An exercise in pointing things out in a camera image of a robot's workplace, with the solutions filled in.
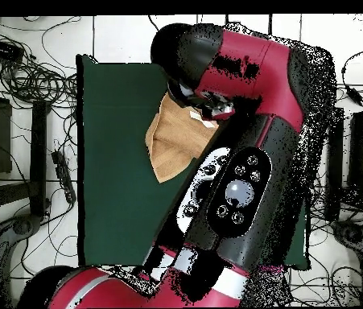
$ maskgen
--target power adapter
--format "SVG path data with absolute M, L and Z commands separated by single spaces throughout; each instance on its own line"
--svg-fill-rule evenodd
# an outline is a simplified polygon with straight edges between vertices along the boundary
M 361 105 L 361 103 L 363 103 L 363 96 L 355 88 L 350 88 L 347 85 L 346 89 L 347 89 L 347 95 L 351 98 L 351 100 L 354 103 L 358 105 Z

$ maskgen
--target brown cloth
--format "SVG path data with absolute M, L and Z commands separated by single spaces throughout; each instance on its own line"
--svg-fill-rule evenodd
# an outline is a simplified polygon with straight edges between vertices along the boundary
M 192 107 L 180 108 L 166 93 L 159 113 L 146 132 L 146 146 L 155 176 L 160 183 L 174 178 L 185 170 L 193 158 L 199 158 L 216 132 L 203 122 L 192 118 Z

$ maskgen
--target black cable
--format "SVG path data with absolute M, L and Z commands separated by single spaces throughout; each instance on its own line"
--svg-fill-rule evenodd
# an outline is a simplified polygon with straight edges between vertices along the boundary
M 352 101 L 354 101 L 356 104 L 358 105 L 362 105 L 363 103 L 363 97 L 361 96 L 360 92 L 357 91 L 355 88 L 352 88 L 350 87 L 349 85 L 347 85 L 345 83 L 345 80 L 344 80 L 344 74 L 346 72 L 346 68 L 347 68 L 347 63 L 352 60 L 353 58 L 359 56 L 359 55 L 363 55 L 363 51 L 360 51 L 358 53 L 356 53 L 355 55 L 349 57 L 345 63 L 344 63 L 344 66 L 343 68 L 341 69 L 341 78 L 343 80 L 343 85 L 345 86 L 346 90 L 347 90 L 347 94 L 349 95 L 349 97 L 351 98 Z
M 15 166 L 17 167 L 18 172 L 19 172 L 19 174 L 21 175 L 21 178 L 23 179 L 23 182 L 27 185 L 28 197 L 30 197 L 30 198 L 31 198 L 30 185 L 29 185 L 29 183 L 25 180 L 25 176 L 24 176 L 24 174 L 21 172 L 21 168 L 19 168 L 19 165 L 18 165 L 18 163 L 17 163 L 17 160 L 15 160 L 14 156 L 12 156 L 12 154 L 11 154 L 8 150 L 6 150 L 5 148 L 2 148 L 2 147 L 0 146 L 0 150 L 2 150 L 2 151 L 4 151 L 4 152 L 6 152 L 6 153 L 10 156 L 10 158 L 14 161 Z
M 45 36 L 45 34 L 48 31 L 50 31 L 51 29 L 53 29 L 55 27 L 63 25 L 64 23 L 74 22 L 74 21 L 72 21 L 73 18 L 75 18 L 75 17 L 70 18 L 66 22 L 54 25 L 46 30 L 23 30 L 23 29 L 19 29 L 19 30 L 20 31 L 43 31 L 43 35 L 42 35 L 42 39 L 41 39 L 41 44 L 43 45 L 43 49 L 57 64 L 66 68 L 65 66 L 60 64 L 57 60 L 55 60 L 48 53 L 47 49 L 45 48 L 45 46 L 43 44 L 43 37 Z M 16 42 L 13 39 L 10 39 L 4 35 L 0 35 L 0 36 L 2 37 L 2 39 L 0 39 L 0 40 L 7 40 L 7 41 L 13 43 L 15 46 L 20 46 L 24 50 L 24 56 L 23 56 L 24 60 L 21 64 L 14 64 L 14 63 L 8 62 L 6 60 L 0 60 L 0 80 L 1 80 L 2 85 L 4 86 L 4 89 L 6 90 L 6 91 L 0 91 L 0 93 L 4 97 L 5 97 L 5 95 L 10 95 L 12 97 L 14 103 L 20 109 L 30 109 L 31 107 L 26 108 L 24 105 L 20 105 L 17 102 L 17 99 L 20 100 L 21 102 L 28 103 L 28 104 L 32 104 L 34 101 L 45 100 L 45 101 L 49 101 L 52 104 L 52 106 L 56 107 L 56 108 L 63 108 L 63 109 L 70 108 L 70 110 L 72 111 L 72 114 L 68 115 L 67 117 L 62 117 L 58 113 L 56 113 L 57 116 L 59 116 L 61 119 L 64 120 L 63 127 L 64 127 L 64 132 L 66 133 L 66 138 L 65 138 L 64 144 L 63 144 L 63 146 L 60 146 L 60 148 L 64 149 L 67 142 L 70 142 L 71 144 L 76 146 L 76 143 L 73 141 L 72 136 L 70 135 L 71 128 L 75 124 L 75 121 L 72 120 L 72 115 L 75 113 L 75 109 L 76 109 L 76 105 L 75 105 L 75 103 L 76 103 L 76 74 L 66 77 L 63 70 L 56 67 L 55 65 L 51 65 L 48 63 L 37 64 L 35 62 L 36 58 L 32 55 L 31 49 L 25 43 Z M 46 65 L 59 70 L 60 73 L 57 73 L 57 72 L 54 72 L 54 71 L 48 69 L 46 67 Z M 68 103 L 68 107 L 60 106 L 64 102 Z M 16 126 L 21 130 L 31 131 L 29 129 L 22 128 L 18 125 L 16 125 Z M 13 138 L 19 138 L 19 137 L 23 137 L 27 143 L 30 143 L 26 139 L 25 135 L 19 135 L 19 136 L 13 137 Z M 72 149 L 73 154 L 76 155 L 71 144 L 69 144 L 69 146 Z M 10 154 L 9 151 L 7 151 L 7 150 L 4 150 L 4 151 L 6 153 L 8 153 L 11 156 L 11 158 L 14 160 L 14 162 L 19 170 L 19 173 L 20 173 L 21 177 L 23 178 L 23 181 L 26 182 L 25 177 L 24 177 L 23 173 L 21 172 L 17 161 L 14 159 L 14 157 Z M 64 218 L 64 216 L 68 212 L 71 211 L 71 209 L 72 209 L 72 207 L 70 206 L 67 209 L 67 211 L 64 212 L 63 214 L 58 215 L 54 218 L 51 218 L 47 222 L 42 223 L 41 225 L 44 225 L 44 224 L 49 225 L 49 223 L 51 221 L 54 221 L 60 217 L 62 217 L 61 218 L 61 220 L 62 220 Z M 4 223 L 9 223 L 15 218 L 16 217 L 6 220 L 5 222 L 0 223 L 0 225 L 3 225 Z M 23 255 L 21 257 L 21 262 L 19 263 L 19 265 L 22 265 L 22 267 L 28 274 L 33 275 L 33 273 L 30 272 L 25 267 L 23 261 L 27 257 L 29 257 L 33 252 L 35 252 L 36 249 L 39 247 L 39 245 L 37 248 L 32 250 L 25 257 L 25 254 L 26 254 L 27 248 L 28 248 L 28 243 L 29 243 L 29 241 L 27 239 L 27 245 L 23 252 Z
M 10 279 L 26 279 L 26 280 L 31 280 L 32 278 L 19 278 L 19 277 L 14 277 L 14 276 L 10 276 Z
M 23 254 L 21 255 L 21 266 L 23 266 L 23 269 L 31 276 L 34 276 L 34 274 L 32 272 L 30 272 L 26 267 L 25 267 L 25 264 L 24 264 L 24 257 L 25 257 L 25 253 L 27 253 L 27 250 L 28 250 L 28 246 L 29 246 L 29 238 L 27 238 L 26 240 L 26 246 L 25 246 L 25 249 L 23 251 Z
M 47 53 L 47 55 L 49 55 L 50 57 L 51 57 L 51 59 L 52 60 L 54 60 L 58 65 L 60 65 L 60 66 L 62 66 L 63 68 L 70 68 L 70 69 L 72 69 L 72 70 L 75 70 L 76 68 L 71 68 L 71 67 L 69 67 L 69 66 L 64 66 L 64 65 L 62 65 L 59 61 L 57 61 L 57 60 L 55 60 L 54 59 L 54 57 L 52 57 L 50 54 L 49 54 L 49 52 L 47 51 L 47 49 L 45 48 L 45 46 L 44 46 L 44 44 L 43 44 L 43 37 L 50 31 L 50 30 L 52 30 L 53 28 L 56 28 L 56 27 L 59 27 L 59 26 L 61 26 L 61 25 L 64 25 L 65 23 L 77 23 L 77 22 L 79 22 L 81 20 L 81 17 L 76 17 L 76 16 L 73 16 L 73 17 L 71 17 L 70 19 L 68 19 L 67 21 L 65 21 L 65 22 L 62 22 L 62 23 L 57 23 L 56 25 L 54 25 L 54 26 L 52 26 L 52 27 L 50 27 L 50 28 L 48 28 L 44 33 L 43 33 L 43 35 L 42 35 L 42 37 L 41 37 L 41 43 L 42 43 L 42 45 L 43 45 L 43 49 L 44 49 L 44 51 Z
M 339 304 L 340 307 L 343 307 L 343 305 L 341 304 L 341 301 L 336 293 L 336 286 L 334 284 L 335 280 L 334 280 L 334 277 L 336 276 L 336 274 L 340 271 L 340 270 L 344 270 L 344 269 L 347 269 L 347 270 L 352 270 L 354 271 L 356 274 L 359 274 L 361 276 L 361 273 L 360 271 L 358 271 L 357 269 L 354 269 L 352 268 L 351 266 L 341 266 L 337 269 L 335 269 L 333 272 L 332 272 L 332 275 L 330 277 L 330 280 L 331 280 L 331 287 L 332 287 L 332 292 L 334 294 L 334 297 L 336 298 L 336 301 L 337 303 Z
M 28 29 L 28 28 L 11 27 L 11 26 L 4 25 L 3 23 L 0 23 L 0 26 L 5 27 L 5 28 L 10 28 L 11 30 L 16 30 L 16 31 L 40 32 L 40 31 L 48 30 L 47 28 L 41 28 L 41 29 L 31 29 L 31 28 L 29 28 Z
M 155 23 L 152 21 L 151 16 L 148 15 L 148 19 L 150 20 L 150 23 L 152 23 L 152 25 L 155 27 L 155 30 L 157 30 L 157 32 L 159 31 L 159 28 L 157 27 L 157 25 L 155 25 Z
M 58 246 L 58 248 L 56 248 L 56 257 L 58 256 L 58 253 L 60 254 L 60 255 L 62 255 L 62 256 L 65 256 L 65 257 L 75 257 L 78 253 L 75 253 L 75 254 L 73 254 L 73 255 L 66 255 L 66 254 L 64 254 L 64 253 L 61 253 L 60 252 L 60 249 L 61 249 L 61 246 L 62 246 L 62 244 L 67 240 L 67 239 L 69 239 L 69 238 L 71 238 L 71 237 L 75 237 L 75 238 L 78 238 L 78 236 L 73 236 L 73 235 L 71 235 L 71 236 L 66 236 L 66 238 L 64 238 L 61 242 L 60 242 L 60 245 Z
M 327 287 L 328 287 L 328 298 L 327 299 L 323 299 L 323 297 L 319 294 L 319 293 L 317 293 L 316 291 L 314 291 L 312 288 L 310 288 L 308 285 L 307 285 L 307 283 L 308 282 L 312 282 L 313 280 L 316 280 L 316 279 L 318 279 L 318 278 L 313 278 L 312 280 L 310 280 L 310 281 L 308 281 L 308 282 L 305 282 L 303 279 L 302 279 L 302 277 L 301 277 L 301 275 L 300 275 L 300 272 L 298 271 L 297 273 L 298 273 L 298 275 L 299 275 L 299 277 L 300 277 L 300 279 L 301 279 L 301 281 L 303 282 L 303 285 L 300 285 L 300 286 L 297 286 L 297 288 L 295 288 L 294 290 L 296 290 L 296 289 L 299 289 L 300 287 L 306 287 L 306 288 L 308 288 L 310 291 L 312 291 L 314 294 L 316 294 L 316 295 L 318 295 L 321 299 L 322 299 L 322 301 L 318 301 L 318 300 L 308 300 L 308 301 L 304 301 L 305 303 L 319 303 L 319 304 L 326 304 L 326 305 L 328 305 L 328 302 L 330 301 L 330 299 L 331 299 L 331 291 L 330 291 L 330 283 L 329 283 L 329 281 L 330 281 L 330 273 L 328 272 L 328 270 L 326 269 L 326 267 L 323 265 L 323 263 L 321 263 L 317 258 L 315 258 L 314 256 L 312 256 L 312 255 L 310 255 L 310 257 L 312 258 L 312 259 L 314 259 L 317 263 L 319 263 L 320 264 L 320 266 L 325 270 L 325 272 L 326 272 L 326 274 L 327 274 L 327 277 L 325 278 L 326 280 L 327 280 L 327 283 L 328 283 L 328 285 L 327 285 Z
M 24 19 L 25 21 L 28 21 L 28 22 L 30 22 L 30 23 L 33 23 L 33 22 L 37 21 L 37 20 L 39 19 L 39 17 L 38 17 L 36 20 L 30 20 L 30 19 L 27 19 L 27 17 L 23 17 L 23 19 Z
M 268 35 L 273 35 L 273 15 L 268 14 Z
M 54 231 L 56 230 L 56 228 L 58 228 L 58 226 L 60 225 L 61 221 L 64 219 L 64 217 L 72 210 L 72 205 L 69 206 L 69 208 L 61 215 L 59 215 L 56 218 L 53 218 L 51 221 L 53 221 L 54 219 L 57 219 L 59 217 L 61 217 L 60 221 L 58 222 L 58 224 L 55 226 L 55 228 L 51 231 L 50 234 L 53 234 Z M 30 257 L 46 240 L 48 239 L 48 237 L 46 237 L 45 239 L 43 239 L 43 241 L 41 241 L 41 243 L 38 244 L 38 246 L 35 247 L 35 249 L 33 249 L 23 260 L 25 261 L 28 257 Z M 10 270 L 10 274 L 12 273 L 12 271 L 14 271 L 15 268 L 17 268 L 18 266 L 21 265 L 21 262 L 18 263 L 16 266 L 14 266 L 11 270 Z

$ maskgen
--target round button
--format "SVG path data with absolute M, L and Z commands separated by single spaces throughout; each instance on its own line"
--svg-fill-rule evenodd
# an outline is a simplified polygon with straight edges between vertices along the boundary
M 245 173 L 245 167 L 244 166 L 237 166 L 234 171 L 237 175 L 244 175 Z
M 232 216 L 234 224 L 241 224 L 244 221 L 244 216 L 242 213 L 235 212 Z
M 194 216 L 194 213 L 196 213 L 196 208 L 192 205 L 187 205 L 184 209 L 184 215 L 191 217 Z
M 249 156 L 249 158 L 247 159 L 247 163 L 250 165 L 250 166 L 254 166 L 254 165 L 257 165 L 258 164 L 258 159 L 255 155 L 251 155 Z
M 237 208 L 244 208 L 254 198 L 254 189 L 250 183 L 243 180 L 233 180 L 225 189 L 225 199 Z
M 217 209 L 217 215 L 220 218 L 224 218 L 229 214 L 229 210 L 227 209 L 227 206 L 225 205 L 221 205 L 218 209 Z
M 216 172 L 216 167 L 214 165 L 208 165 L 204 167 L 204 173 L 206 175 L 213 175 Z
M 217 163 L 222 166 L 227 162 L 227 157 L 222 155 L 220 158 L 217 159 Z
M 253 180 L 253 181 L 260 181 L 260 172 L 259 171 L 252 171 L 251 172 L 251 175 L 250 175 L 250 178 Z

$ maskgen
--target green backdrop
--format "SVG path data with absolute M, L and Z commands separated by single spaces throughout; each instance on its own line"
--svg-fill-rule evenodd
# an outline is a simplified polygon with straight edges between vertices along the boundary
M 152 170 L 145 135 L 167 91 L 157 65 L 82 64 L 85 262 L 140 265 L 191 166 L 161 184 Z M 302 212 L 288 264 L 306 263 L 304 228 Z

